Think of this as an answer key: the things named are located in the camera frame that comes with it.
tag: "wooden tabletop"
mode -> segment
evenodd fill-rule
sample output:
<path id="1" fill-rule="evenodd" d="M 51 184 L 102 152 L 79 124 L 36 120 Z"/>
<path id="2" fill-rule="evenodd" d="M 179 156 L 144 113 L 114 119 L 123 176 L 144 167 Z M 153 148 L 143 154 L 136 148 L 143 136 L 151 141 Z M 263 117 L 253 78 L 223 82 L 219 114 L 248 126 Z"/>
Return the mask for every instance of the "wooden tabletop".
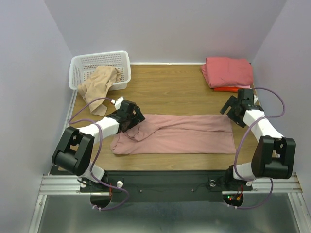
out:
<path id="1" fill-rule="evenodd" d="M 124 90 L 109 91 L 107 97 L 115 100 L 120 96 L 135 102 L 143 114 L 195 115 L 220 114 L 219 111 L 234 93 L 214 92 L 207 85 L 200 66 L 131 66 L 132 79 Z M 86 103 L 77 94 L 73 114 Z M 107 114 L 114 111 L 113 105 L 105 101 Z M 89 108 L 75 120 L 89 118 Z M 75 128 L 89 123 L 77 123 Z M 246 130 L 232 123 L 236 147 Z M 106 170 L 202 170 L 227 169 L 233 164 L 234 154 L 137 154 L 114 155 L 109 149 L 113 136 L 104 139 L 96 165 Z M 250 133 L 239 155 L 238 163 L 250 162 L 257 146 Z M 93 155 L 98 150 L 94 145 Z"/>

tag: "pink garment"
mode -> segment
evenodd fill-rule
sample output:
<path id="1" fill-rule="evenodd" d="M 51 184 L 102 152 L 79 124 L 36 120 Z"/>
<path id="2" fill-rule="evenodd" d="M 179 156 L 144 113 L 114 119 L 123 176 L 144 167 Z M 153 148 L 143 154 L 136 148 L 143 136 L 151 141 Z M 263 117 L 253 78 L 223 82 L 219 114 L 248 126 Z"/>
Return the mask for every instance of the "pink garment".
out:
<path id="1" fill-rule="evenodd" d="M 234 154 L 230 119 L 223 115 L 152 115 L 115 135 L 114 154 Z"/>
<path id="2" fill-rule="evenodd" d="M 209 57 L 201 70 L 210 88 L 235 86 L 249 89 L 253 83 L 253 69 L 245 59 Z"/>

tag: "laundry basket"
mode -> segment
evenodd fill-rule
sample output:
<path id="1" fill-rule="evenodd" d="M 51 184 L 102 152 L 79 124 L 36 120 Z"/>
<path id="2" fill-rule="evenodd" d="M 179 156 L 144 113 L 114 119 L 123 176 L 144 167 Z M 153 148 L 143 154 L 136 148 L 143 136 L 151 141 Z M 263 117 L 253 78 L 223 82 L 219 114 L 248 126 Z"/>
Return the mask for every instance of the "laundry basket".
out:
<path id="1" fill-rule="evenodd" d="M 109 91 L 125 89 L 131 80 L 130 58 L 127 52 L 102 52 L 76 56 L 71 60 L 69 87 L 76 90 L 77 86 L 88 79 L 97 66 L 112 66 L 121 73 L 121 80 L 113 83 Z"/>

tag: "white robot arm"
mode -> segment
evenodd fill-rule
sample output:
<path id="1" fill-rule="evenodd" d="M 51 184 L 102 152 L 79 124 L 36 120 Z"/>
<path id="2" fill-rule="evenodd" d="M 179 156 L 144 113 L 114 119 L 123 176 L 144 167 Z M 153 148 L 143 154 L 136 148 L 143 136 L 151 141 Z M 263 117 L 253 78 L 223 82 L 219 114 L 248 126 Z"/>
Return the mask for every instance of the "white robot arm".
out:
<path id="1" fill-rule="evenodd" d="M 100 141 L 100 133 L 102 139 L 125 132 L 128 129 L 142 122 L 145 117 L 140 112 L 139 107 L 131 101 L 124 100 L 123 97 L 112 100 L 116 111 L 105 116 L 96 124 L 90 124 L 81 128 L 68 127 L 63 132 L 63 135 L 56 147 L 52 157 L 52 162 L 65 170 L 79 177 L 85 177 L 89 180 L 97 182 L 92 176 L 90 167 L 92 165 L 91 154 L 93 145 Z M 104 176 L 105 171 L 94 165 L 93 174 L 99 180 Z"/>
<path id="2" fill-rule="evenodd" d="M 293 171 L 296 143 L 280 134 L 265 118 L 263 109 L 253 103 L 253 90 L 239 90 L 238 97 L 231 96 L 220 111 L 224 114 L 227 108 L 231 107 L 227 115 L 241 127 L 251 126 L 257 119 L 263 118 L 251 128 L 258 141 L 252 162 L 237 165 L 237 172 L 246 181 L 259 177 L 288 179 Z M 242 180 L 233 166 L 229 167 L 228 174 L 229 180 Z"/>

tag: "stack of folded clothes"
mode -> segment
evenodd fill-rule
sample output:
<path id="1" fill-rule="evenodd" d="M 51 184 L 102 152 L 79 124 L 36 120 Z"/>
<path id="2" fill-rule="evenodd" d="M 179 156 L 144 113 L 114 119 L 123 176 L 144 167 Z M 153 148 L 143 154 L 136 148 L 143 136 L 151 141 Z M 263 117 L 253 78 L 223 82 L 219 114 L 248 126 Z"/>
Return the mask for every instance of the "stack of folded clothes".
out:
<path id="1" fill-rule="evenodd" d="M 209 87 L 215 91 L 248 89 L 253 83 L 253 69 L 245 59 L 209 57 L 201 69 Z"/>

